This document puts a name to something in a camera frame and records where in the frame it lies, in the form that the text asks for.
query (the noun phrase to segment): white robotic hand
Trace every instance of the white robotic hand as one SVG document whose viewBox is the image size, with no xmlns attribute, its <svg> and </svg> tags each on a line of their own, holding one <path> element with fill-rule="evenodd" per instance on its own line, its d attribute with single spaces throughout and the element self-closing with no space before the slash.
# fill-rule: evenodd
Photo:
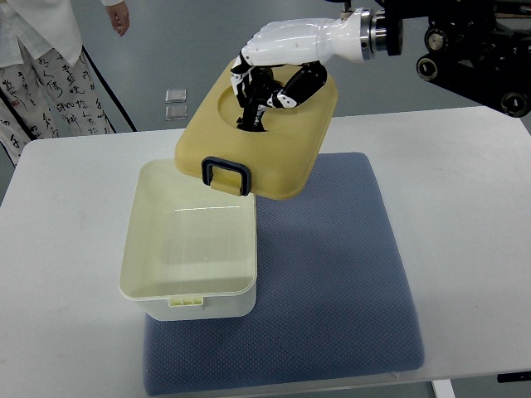
<svg viewBox="0 0 531 398">
<path fill-rule="evenodd" d="M 336 20 L 269 23 L 241 49 L 231 68 L 232 88 L 244 109 L 238 128 L 265 131 L 261 117 L 266 108 L 294 108 L 304 103 L 326 83 L 323 64 L 332 56 L 360 63 L 386 49 L 383 11 L 359 8 Z M 271 69 L 282 65 L 300 66 L 285 86 L 274 80 Z"/>
</svg>

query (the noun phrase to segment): black handle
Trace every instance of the black handle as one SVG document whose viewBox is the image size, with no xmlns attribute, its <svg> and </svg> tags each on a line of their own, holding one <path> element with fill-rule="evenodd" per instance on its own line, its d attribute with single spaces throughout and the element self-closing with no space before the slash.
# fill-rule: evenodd
<svg viewBox="0 0 531 398">
<path fill-rule="evenodd" d="M 231 162 L 213 156 L 206 157 L 201 162 L 202 181 L 205 185 L 210 185 L 214 177 L 214 167 L 219 167 L 231 172 L 237 172 L 241 176 L 240 195 L 246 197 L 251 192 L 251 170 L 241 163 Z"/>
</svg>

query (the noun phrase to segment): white table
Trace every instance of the white table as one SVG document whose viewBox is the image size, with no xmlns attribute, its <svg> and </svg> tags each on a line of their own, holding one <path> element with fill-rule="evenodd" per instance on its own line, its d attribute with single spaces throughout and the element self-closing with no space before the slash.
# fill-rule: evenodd
<svg viewBox="0 0 531 398">
<path fill-rule="evenodd" d="M 0 396 L 145 397 L 144 314 L 118 289 L 139 169 L 181 130 L 59 138 L 24 151 L 0 207 Z M 486 108 L 333 119 L 321 152 L 362 152 L 417 306 L 426 364 L 400 375 L 218 396 L 531 368 L 531 137 Z"/>
</svg>

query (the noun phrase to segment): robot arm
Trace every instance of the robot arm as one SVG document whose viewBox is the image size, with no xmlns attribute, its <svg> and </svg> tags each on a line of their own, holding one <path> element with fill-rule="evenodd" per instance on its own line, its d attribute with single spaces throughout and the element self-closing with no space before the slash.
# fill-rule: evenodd
<svg viewBox="0 0 531 398">
<path fill-rule="evenodd" d="M 531 15 L 531 0 L 376 0 L 373 12 L 343 2 L 340 19 L 272 22 L 243 47 L 231 69 L 235 96 L 243 108 L 238 128 L 264 131 L 267 108 L 293 108 L 326 82 L 323 64 L 332 56 L 352 62 L 376 52 L 402 52 L 402 20 L 428 17 L 428 54 L 417 62 L 425 81 L 509 116 L 531 110 L 531 31 L 512 30 L 498 13 Z M 274 66 L 300 70 L 282 86 Z"/>
<path fill-rule="evenodd" d="M 256 33 L 231 68 L 231 84 L 244 109 L 239 129 L 264 131 L 261 117 L 267 108 L 294 108 L 325 83 L 323 64 L 332 56 L 351 62 L 371 60 L 386 46 L 385 16 L 366 8 L 347 10 L 340 19 L 299 19 L 272 22 Z M 283 86 L 272 66 L 300 69 Z"/>
</svg>

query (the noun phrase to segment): hand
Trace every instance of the hand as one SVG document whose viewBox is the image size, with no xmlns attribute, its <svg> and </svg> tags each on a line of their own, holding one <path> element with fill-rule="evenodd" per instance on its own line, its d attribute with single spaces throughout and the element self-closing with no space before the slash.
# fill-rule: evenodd
<svg viewBox="0 0 531 398">
<path fill-rule="evenodd" d="M 120 37 L 129 29 L 129 9 L 125 2 L 119 2 L 114 6 L 106 6 L 105 10 L 109 14 L 110 24 Z"/>
</svg>

